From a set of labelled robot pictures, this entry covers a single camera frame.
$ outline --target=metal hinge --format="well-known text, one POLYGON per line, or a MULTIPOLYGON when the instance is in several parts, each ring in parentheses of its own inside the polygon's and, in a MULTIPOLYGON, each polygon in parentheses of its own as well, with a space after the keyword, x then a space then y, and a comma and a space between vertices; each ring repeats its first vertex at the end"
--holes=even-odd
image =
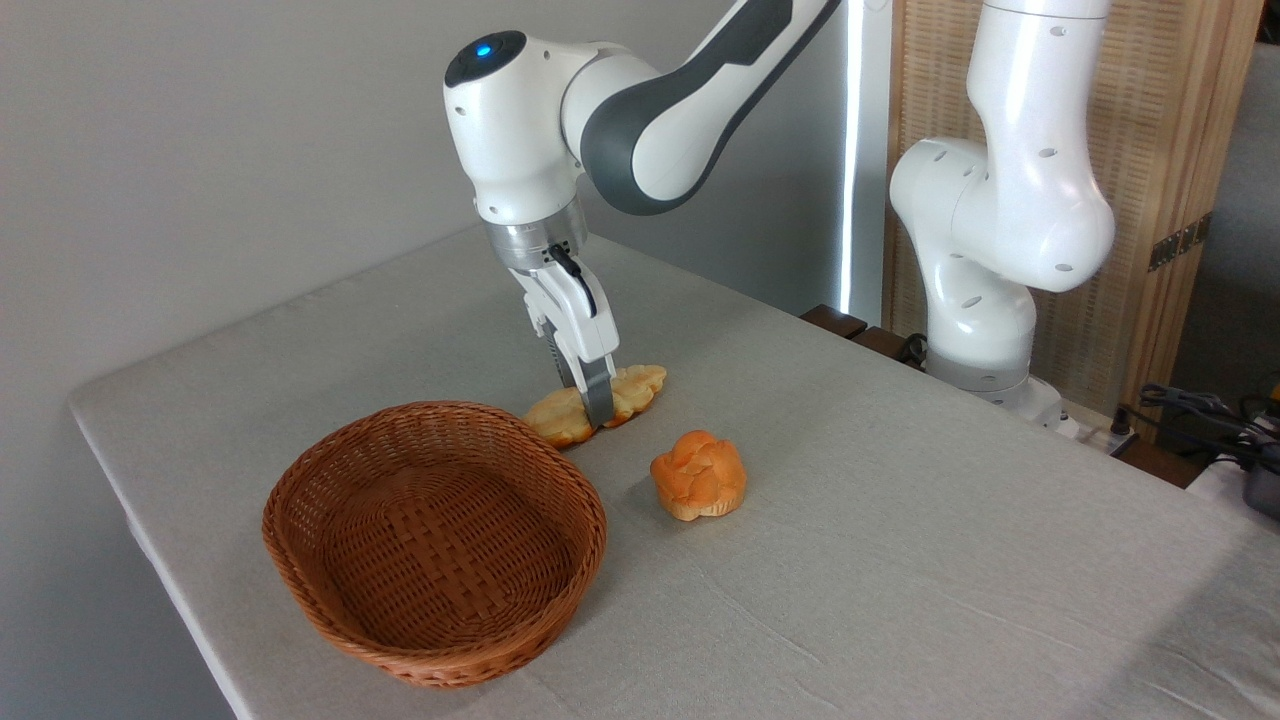
POLYGON ((1151 263, 1147 264, 1147 272, 1157 270, 1161 265, 1172 263, 1179 255, 1204 242, 1204 238, 1208 237, 1208 225, 1212 218, 1213 213, 1206 213, 1199 220, 1153 245, 1151 247, 1151 263))

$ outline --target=white robotic arm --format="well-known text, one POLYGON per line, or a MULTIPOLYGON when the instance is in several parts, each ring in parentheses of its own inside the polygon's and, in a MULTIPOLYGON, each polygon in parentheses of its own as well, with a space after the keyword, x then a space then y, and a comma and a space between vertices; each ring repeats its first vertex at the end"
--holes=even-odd
POLYGON ((476 211, 593 424, 613 418, 618 336, 599 282, 575 260, 588 236, 577 176, 585 169, 609 204, 631 214, 680 206, 837 5, 739 0, 667 74, 618 45, 513 31, 471 42, 449 64, 444 101, 476 211))
POLYGON ((1056 428, 1061 397, 1029 375, 1036 305, 1091 278, 1115 219, 1089 164, 1085 110, 1110 0, 986 0, 969 97, 988 145, 929 138, 890 197, 928 299, 929 374, 1056 428))

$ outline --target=bread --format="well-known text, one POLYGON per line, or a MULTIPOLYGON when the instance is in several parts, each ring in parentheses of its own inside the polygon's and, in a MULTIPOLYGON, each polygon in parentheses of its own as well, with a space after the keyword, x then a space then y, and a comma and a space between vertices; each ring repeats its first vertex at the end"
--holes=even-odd
POLYGON ((707 430, 685 433, 671 452, 654 457, 649 473, 658 502, 677 520, 726 515, 746 496, 746 469, 737 448, 707 430))
POLYGON ((666 380, 667 369, 662 365, 631 365, 618 370, 609 382, 613 389, 613 419, 604 423, 604 427, 616 428, 636 413, 644 413, 666 380))
MULTIPOLYGON (((618 370, 609 380, 613 419, 604 423, 604 427, 616 428, 637 413, 644 413, 662 391, 666 379, 667 369, 660 365, 632 365, 618 370)), ((538 401, 524 420, 557 448, 586 442, 595 434, 576 387, 557 389, 538 401)))

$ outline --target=white wall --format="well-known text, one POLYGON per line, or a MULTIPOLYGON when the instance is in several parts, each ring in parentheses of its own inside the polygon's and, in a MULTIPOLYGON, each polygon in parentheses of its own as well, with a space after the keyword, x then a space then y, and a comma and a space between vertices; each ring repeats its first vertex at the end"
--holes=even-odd
MULTIPOLYGON (((0 0, 0 717, 229 715, 74 387, 474 224, 439 100, 467 40, 611 38, 671 68, 730 4, 0 0)), ((593 229, 791 311, 833 302, 844 23, 689 206, 589 202, 593 229)))
POLYGON ((872 324, 883 320, 884 220, 888 204, 888 100, 893 61, 893 0, 863 0, 849 23, 849 131, 841 259, 836 307, 872 324))

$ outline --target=brown woven basket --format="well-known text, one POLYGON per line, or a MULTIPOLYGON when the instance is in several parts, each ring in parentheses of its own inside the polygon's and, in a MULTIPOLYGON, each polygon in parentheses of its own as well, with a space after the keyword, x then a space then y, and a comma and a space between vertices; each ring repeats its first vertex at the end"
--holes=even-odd
POLYGON ((604 509, 525 423, 471 402, 389 407, 302 454, 262 537, 320 634, 397 678, 461 688, 561 634, 604 555, 604 509))

